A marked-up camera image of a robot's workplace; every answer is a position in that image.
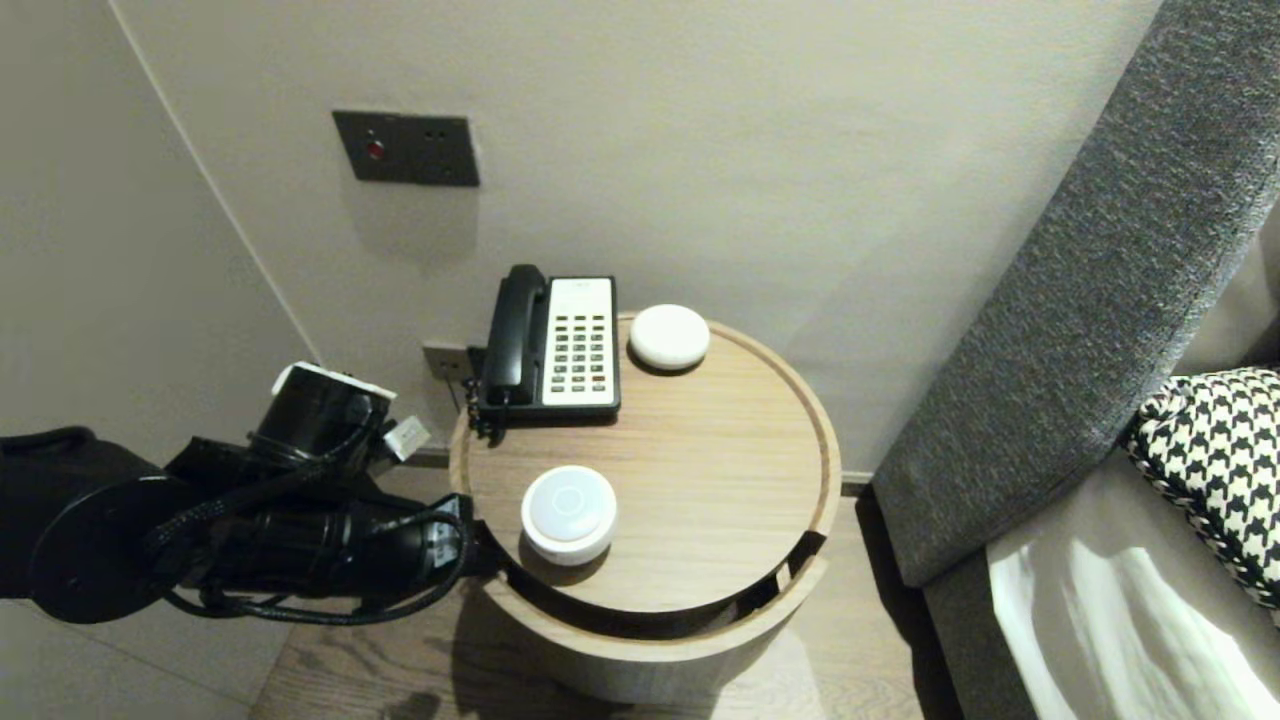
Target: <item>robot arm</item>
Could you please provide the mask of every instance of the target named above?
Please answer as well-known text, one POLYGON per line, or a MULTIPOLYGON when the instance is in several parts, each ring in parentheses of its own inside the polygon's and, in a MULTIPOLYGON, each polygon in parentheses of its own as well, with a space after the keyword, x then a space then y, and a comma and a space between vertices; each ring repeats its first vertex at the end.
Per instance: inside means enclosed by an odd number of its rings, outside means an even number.
POLYGON ((247 447, 193 438, 163 469, 84 428, 0 438, 0 597, 29 597, 69 623, 161 598, 206 618, 334 625, 428 607, 484 564, 468 497, 426 506, 374 483, 425 437, 416 419, 387 419, 393 397, 297 364, 247 447), (279 605, 292 596, 362 605, 351 615, 279 605))

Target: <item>white round device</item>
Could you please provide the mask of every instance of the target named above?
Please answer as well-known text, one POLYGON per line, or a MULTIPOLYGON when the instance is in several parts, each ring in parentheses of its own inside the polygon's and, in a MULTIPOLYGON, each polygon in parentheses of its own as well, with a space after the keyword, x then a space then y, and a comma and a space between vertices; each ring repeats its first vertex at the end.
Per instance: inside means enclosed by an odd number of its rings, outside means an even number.
POLYGON ((617 518, 613 486, 581 465, 547 470, 529 486, 520 505, 529 543, 556 565, 595 560, 613 539, 617 518))
POLYGON ((700 363, 712 343, 707 320, 684 305, 654 305, 631 322, 631 350, 659 370, 684 370, 700 363))

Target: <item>black and white pillow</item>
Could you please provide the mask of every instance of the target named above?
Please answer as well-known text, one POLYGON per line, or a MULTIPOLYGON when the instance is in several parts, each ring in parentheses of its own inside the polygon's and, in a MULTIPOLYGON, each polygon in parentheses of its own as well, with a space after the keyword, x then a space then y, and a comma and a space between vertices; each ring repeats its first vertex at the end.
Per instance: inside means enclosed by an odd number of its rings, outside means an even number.
POLYGON ((1280 374, 1171 378, 1143 402, 1129 457, 1280 626, 1280 374))

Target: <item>wall switch plate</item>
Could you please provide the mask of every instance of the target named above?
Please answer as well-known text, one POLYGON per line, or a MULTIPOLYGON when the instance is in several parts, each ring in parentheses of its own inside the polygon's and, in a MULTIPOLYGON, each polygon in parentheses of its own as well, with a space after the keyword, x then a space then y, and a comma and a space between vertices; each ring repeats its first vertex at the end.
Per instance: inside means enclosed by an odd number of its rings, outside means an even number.
POLYGON ((480 186, 466 118, 334 110, 333 122, 358 179, 480 186))
POLYGON ((471 377, 471 360, 467 348, 458 345, 424 342, 422 356, 431 377, 438 380, 462 382, 471 377))

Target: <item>telephone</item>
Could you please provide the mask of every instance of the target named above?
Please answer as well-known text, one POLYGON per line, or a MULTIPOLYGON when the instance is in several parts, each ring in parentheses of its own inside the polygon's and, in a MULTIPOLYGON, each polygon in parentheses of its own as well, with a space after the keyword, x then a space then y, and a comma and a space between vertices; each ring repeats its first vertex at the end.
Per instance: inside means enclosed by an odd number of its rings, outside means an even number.
POLYGON ((612 277, 547 279, 534 265, 512 266, 493 310, 479 418, 500 433, 508 421, 617 415, 616 304, 612 277))

